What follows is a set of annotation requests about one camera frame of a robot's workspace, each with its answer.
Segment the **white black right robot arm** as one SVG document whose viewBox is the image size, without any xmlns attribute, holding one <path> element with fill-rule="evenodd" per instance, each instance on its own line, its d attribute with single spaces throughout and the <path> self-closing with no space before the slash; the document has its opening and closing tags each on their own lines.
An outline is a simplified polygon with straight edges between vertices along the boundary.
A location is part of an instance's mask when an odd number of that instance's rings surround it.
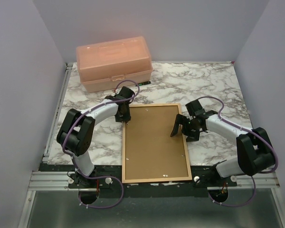
<svg viewBox="0 0 285 228">
<path fill-rule="evenodd" d="M 277 157 L 273 152 L 266 131 L 262 128 L 245 129 L 233 122 L 228 123 L 220 118 L 217 112 L 204 110 L 193 113 L 190 119 L 181 114 L 176 115 L 171 137 L 181 132 L 187 136 L 188 142 L 199 140 L 201 132 L 214 132 L 236 145 L 237 157 L 219 162 L 213 166 L 209 181 L 214 186 L 220 186 L 226 178 L 233 175 L 254 176 L 265 169 L 277 166 Z"/>
</svg>

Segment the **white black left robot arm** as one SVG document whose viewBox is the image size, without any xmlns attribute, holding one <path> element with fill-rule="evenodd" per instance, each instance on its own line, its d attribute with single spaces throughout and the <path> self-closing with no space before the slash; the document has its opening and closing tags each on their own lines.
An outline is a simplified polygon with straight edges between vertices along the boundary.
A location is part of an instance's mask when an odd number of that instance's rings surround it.
<svg viewBox="0 0 285 228">
<path fill-rule="evenodd" d="M 65 154 L 71 157 L 76 171 L 80 174 L 79 181 L 90 188 L 95 184 L 95 169 L 88 149 L 90 147 L 94 127 L 105 119 L 114 116 L 116 122 L 128 122 L 131 119 L 129 102 L 105 99 L 89 109 L 78 111 L 70 109 L 57 134 L 57 142 Z"/>
</svg>

